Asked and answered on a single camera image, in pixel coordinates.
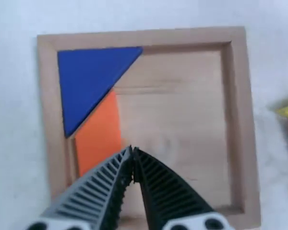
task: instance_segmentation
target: wooden frame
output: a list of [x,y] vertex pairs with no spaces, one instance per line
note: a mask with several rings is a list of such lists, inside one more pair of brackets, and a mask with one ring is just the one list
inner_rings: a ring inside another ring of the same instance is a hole
[[219,210],[237,229],[261,223],[257,181],[252,97],[246,34],[243,27],[216,27],[96,34],[39,35],[37,38],[40,87],[48,152],[51,196],[62,193],[76,178],[73,135],[63,130],[57,52],[120,46],[172,46],[180,44],[221,48],[224,87],[227,91],[227,142],[230,149],[235,208]]

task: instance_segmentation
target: orange tangram piece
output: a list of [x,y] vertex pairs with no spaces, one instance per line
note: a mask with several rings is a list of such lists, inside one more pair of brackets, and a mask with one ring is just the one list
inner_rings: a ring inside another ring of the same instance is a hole
[[116,94],[110,91],[75,135],[79,175],[121,150]]

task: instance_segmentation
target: white surface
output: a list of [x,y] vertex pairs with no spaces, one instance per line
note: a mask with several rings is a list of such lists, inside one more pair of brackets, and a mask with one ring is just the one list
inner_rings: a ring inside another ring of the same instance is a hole
[[0,0],[0,230],[49,205],[36,35],[245,25],[263,230],[288,230],[288,141],[271,108],[288,98],[288,0]]

